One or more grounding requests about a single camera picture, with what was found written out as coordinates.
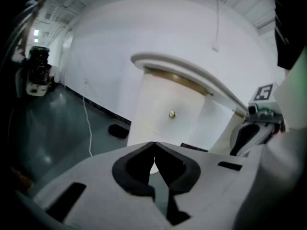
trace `hanging cord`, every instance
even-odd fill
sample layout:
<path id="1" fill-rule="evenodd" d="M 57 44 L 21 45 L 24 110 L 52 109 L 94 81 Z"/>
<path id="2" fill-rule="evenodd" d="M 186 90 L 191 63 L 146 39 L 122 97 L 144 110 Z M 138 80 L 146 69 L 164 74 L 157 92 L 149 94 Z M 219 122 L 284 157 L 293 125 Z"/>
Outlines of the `hanging cord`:
<path id="1" fill-rule="evenodd" d="M 219 8 L 219 0 L 216 0 L 216 34 L 215 34 L 215 42 L 212 45 L 212 49 L 216 52 L 219 52 L 219 47 L 218 47 L 219 28 L 220 28 L 220 8 Z"/>
<path id="2" fill-rule="evenodd" d="M 87 85 L 87 81 L 85 81 L 84 83 L 84 89 Z M 87 121 L 87 124 L 88 124 L 88 130 L 90 131 L 90 145 L 88 147 L 88 152 L 90 153 L 91 157 L 93 156 L 92 154 L 92 138 L 93 138 L 93 135 L 92 135 L 92 129 L 91 129 L 91 123 L 90 123 L 90 120 L 88 119 L 88 114 L 87 114 L 87 110 L 86 110 L 86 106 L 85 106 L 85 100 L 84 100 L 84 94 L 83 94 L 83 108 L 84 108 L 84 112 L 85 112 L 85 116 L 86 116 L 86 121 Z"/>

